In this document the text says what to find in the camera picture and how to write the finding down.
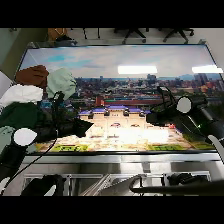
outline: folded cloth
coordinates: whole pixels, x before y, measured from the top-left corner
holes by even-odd
[[[2,110],[0,127],[33,129],[45,119],[43,112],[33,103],[12,103]]]
[[[0,128],[0,154],[6,145],[10,145],[12,133],[15,131],[15,128],[5,126]],[[36,152],[37,148],[34,144],[30,145],[27,149],[27,153]]]
[[[20,84],[10,87],[0,99],[0,105],[6,107],[13,102],[36,103],[41,101],[43,90],[36,86],[22,86]]]
[[[47,87],[47,76],[49,72],[43,65],[37,65],[23,69],[16,73],[16,82],[23,85],[33,85],[40,88]]]
[[[53,98],[56,92],[62,91],[65,94],[64,100],[67,100],[76,91],[76,81],[68,69],[60,68],[48,75],[46,90],[48,98]]]

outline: wall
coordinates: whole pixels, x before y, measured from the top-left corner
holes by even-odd
[[[46,34],[47,28],[18,28],[13,32],[0,28],[0,70],[13,79],[27,44],[44,41]]]

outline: cityscape picture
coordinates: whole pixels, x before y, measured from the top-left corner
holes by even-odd
[[[204,45],[122,45],[29,49],[20,69],[46,66],[49,72],[71,71],[75,93],[64,102],[65,118],[94,123],[86,137],[58,140],[52,151],[147,151],[213,149],[183,126],[146,122],[162,102],[157,86],[174,97],[206,97],[224,119],[224,83],[218,73],[193,73],[192,67],[214,65]],[[155,66],[157,73],[119,74],[118,66]],[[49,100],[42,102],[50,113]],[[38,145],[40,151],[48,144]]]

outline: gray floor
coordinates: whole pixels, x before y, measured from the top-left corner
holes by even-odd
[[[147,38],[164,38],[165,35],[169,32],[169,29],[164,29],[163,31],[158,31],[155,28],[149,28],[149,32],[145,31],[145,28],[140,29],[143,34]],[[101,39],[114,39],[120,38],[122,39],[125,36],[126,31],[118,32],[114,34],[113,28],[101,28],[100,29],[100,37]],[[68,28],[68,34],[71,38],[74,39],[84,39],[83,30],[81,28],[74,28],[73,31]],[[97,28],[86,28],[86,35],[88,39],[97,39]],[[138,35],[133,33],[131,38],[138,38]],[[206,39],[212,49],[212,54],[215,57],[215,60],[218,66],[224,68],[224,29],[223,28],[195,28],[195,36],[193,38],[196,39]],[[191,166],[192,170],[201,169],[202,165]],[[215,174],[220,174],[223,169],[223,165],[219,162],[219,169],[216,168],[214,170]],[[72,165],[60,165],[60,164],[34,164],[29,167],[26,171],[24,171],[21,175],[19,175],[6,189],[5,195],[20,195],[20,191],[22,189],[23,183],[23,175],[24,173],[58,173],[58,174],[66,174],[66,173],[141,173],[141,172],[157,172],[159,170],[159,164],[72,164]]]

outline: blue sky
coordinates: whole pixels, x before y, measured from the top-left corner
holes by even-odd
[[[119,75],[119,65],[153,65],[157,77],[193,74],[192,67],[214,64],[203,45],[121,45],[29,49],[21,69],[42,64],[49,72],[68,68],[74,77],[145,78]]]

